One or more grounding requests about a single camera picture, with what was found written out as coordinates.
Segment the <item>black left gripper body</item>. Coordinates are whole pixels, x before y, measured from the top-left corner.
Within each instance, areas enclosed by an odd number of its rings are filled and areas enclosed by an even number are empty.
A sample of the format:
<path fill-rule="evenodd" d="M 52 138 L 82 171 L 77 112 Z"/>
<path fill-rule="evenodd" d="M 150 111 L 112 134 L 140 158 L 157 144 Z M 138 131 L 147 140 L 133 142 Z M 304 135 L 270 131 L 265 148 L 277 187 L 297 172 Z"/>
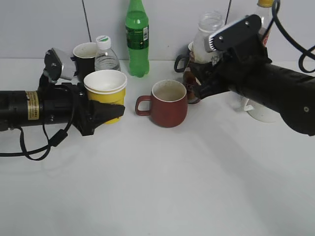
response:
<path fill-rule="evenodd" d="M 94 134 L 95 126 L 86 90 L 82 83 L 62 83 L 39 90 L 42 110 L 40 119 L 45 124 L 73 125 L 82 136 Z"/>

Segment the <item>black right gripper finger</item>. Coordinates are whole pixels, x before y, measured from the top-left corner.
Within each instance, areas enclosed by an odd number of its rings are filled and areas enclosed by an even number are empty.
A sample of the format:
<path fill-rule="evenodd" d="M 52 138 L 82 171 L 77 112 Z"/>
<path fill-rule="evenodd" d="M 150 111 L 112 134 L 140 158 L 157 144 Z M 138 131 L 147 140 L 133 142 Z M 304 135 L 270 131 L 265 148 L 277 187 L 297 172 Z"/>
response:
<path fill-rule="evenodd" d="M 196 77 L 197 83 L 202 85 L 212 73 L 212 63 L 208 62 L 205 64 L 200 64 L 196 62 L 190 62 L 190 70 L 193 75 Z"/>
<path fill-rule="evenodd" d="M 193 87 L 194 95 L 202 100 L 206 97 L 221 93 L 221 83 L 212 81 L 201 85 L 195 84 Z"/>

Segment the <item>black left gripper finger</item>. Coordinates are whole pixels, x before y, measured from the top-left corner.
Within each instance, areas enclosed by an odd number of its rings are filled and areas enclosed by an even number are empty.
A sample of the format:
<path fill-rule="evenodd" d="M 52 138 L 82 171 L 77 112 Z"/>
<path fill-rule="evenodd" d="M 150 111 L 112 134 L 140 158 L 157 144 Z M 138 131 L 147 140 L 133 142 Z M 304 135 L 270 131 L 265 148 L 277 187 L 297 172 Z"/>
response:
<path fill-rule="evenodd" d="M 92 123 L 102 125 L 118 121 L 125 112 L 125 106 L 119 104 L 100 103 L 95 100 L 89 101 Z"/>

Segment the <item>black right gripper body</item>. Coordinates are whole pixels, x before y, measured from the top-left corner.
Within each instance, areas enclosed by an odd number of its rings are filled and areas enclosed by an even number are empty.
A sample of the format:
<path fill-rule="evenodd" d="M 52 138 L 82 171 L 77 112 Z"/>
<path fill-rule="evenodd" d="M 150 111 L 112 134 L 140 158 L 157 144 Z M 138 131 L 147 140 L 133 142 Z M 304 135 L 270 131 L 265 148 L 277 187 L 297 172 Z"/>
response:
<path fill-rule="evenodd" d="M 253 48 L 230 48 L 223 54 L 223 58 L 212 65 L 212 73 L 204 82 L 220 82 L 221 93 L 237 87 L 255 66 L 270 63 L 267 48 L 264 46 Z"/>

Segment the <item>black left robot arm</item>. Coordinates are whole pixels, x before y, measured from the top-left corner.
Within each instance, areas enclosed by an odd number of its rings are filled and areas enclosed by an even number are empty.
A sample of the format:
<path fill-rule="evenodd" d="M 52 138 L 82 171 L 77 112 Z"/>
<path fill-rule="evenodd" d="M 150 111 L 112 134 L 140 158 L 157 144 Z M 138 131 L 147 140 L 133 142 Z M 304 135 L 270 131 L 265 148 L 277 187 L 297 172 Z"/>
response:
<path fill-rule="evenodd" d="M 100 125 L 121 117 L 123 105 L 89 100 L 82 83 L 62 83 L 37 91 L 1 91 L 0 129 L 70 123 L 82 136 L 93 135 Z"/>

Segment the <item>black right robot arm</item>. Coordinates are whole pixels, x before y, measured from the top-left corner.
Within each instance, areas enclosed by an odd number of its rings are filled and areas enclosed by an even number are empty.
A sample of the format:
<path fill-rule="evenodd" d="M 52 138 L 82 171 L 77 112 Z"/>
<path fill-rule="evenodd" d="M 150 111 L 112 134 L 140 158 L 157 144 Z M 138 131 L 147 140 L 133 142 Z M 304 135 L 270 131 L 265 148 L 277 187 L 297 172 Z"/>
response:
<path fill-rule="evenodd" d="M 193 90 L 199 99 L 235 92 L 280 114 L 294 131 L 315 134 L 315 78 L 276 66 L 266 50 L 238 55 L 235 50 L 223 54 L 215 65 L 190 65 L 200 82 Z"/>

